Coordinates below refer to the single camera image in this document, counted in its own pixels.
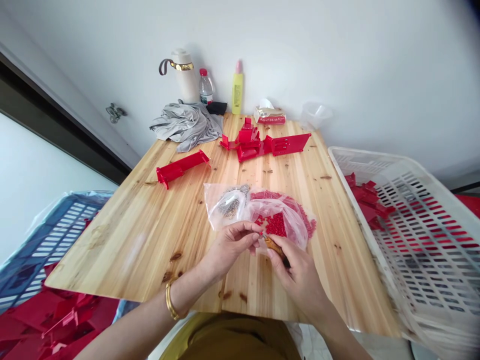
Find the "person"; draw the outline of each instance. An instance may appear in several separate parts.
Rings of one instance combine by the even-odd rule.
[[[226,226],[203,259],[169,287],[170,306],[184,315],[213,284],[220,281],[239,255],[255,255],[262,228],[249,221]],[[286,255],[290,268],[268,249],[281,285],[325,340],[334,360],[372,360],[349,331],[320,282],[314,260],[288,239],[269,235]],[[166,291],[105,329],[77,360],[145,360],[176,324]],[[161,359],[300,359],[285,323],[234,313],[197,313],[183,326]]]

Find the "hand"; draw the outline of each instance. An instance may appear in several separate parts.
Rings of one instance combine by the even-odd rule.
[[[320,320],[325,308],[331,304],[320,282],[314,259],[285,237],[268,235],[290,262],[286,269],[280,256],[268,249],[273,270],[296,306],[309,320]]]
[[[255,256],[262,228],[254,222],[240,221],[225,226],[200,262],[211,283],[220,281],[245,250]]]

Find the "clear plastic cup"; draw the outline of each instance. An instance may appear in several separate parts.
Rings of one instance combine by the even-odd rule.
[[[333,117],[334,112],[319,102],[307,101],[301,107],[300,126],[307,131],[318,130],[321,124]]]

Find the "left hand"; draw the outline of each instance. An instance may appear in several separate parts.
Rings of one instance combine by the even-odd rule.
[[[255,256],[260,246],[262,228],[254,222],[240,221],[225,226],[218,234],[210,250],[200,262],[212,284],[227,274],[239,255],[245,250]]]

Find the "finger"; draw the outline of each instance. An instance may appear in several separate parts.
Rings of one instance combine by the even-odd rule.
[[[250,252],[250,255],[252,255],[252,256],[257,256],[257,249],[255,248],[255,246],[253,246],[253,245],[250,246],[250,247],[248,248],[248,251]]]
[[[289,260],[290,258],[295,258],[298,251],[300,251],[299,247],[290,240],[288,240],[286,237],[281,237],[274,234],[268,234],[268,237],[272,239],[275,244],[281,247],[283,253]]]
[[[231,231],[232,234],[238,234],[243,231],[259,233],[262,231],[260,225],[257,225],[251,221],[239,221],[227,226],[227,229]]]
[[[276,251],[270,248],[267,250],[267,252],[268,252],[268,257],[270,258],[270,261],[271,261],[271,266],[273,267],[273,271],[275,271],[275,274],[280,280],[281,285],[284,288],[287,288],[290,285],[292,278],[287,272],[287,269],[285,268],[284,263],[280,258],[280,255],[278,255]]]
[[[259,234],[257,234],[256,232],[252,232],[242,237],[240,240],[234,242],[233,245],[235,245],[238,252],[241,253],[251,247],[254,242],[258,241],[259,237]]]

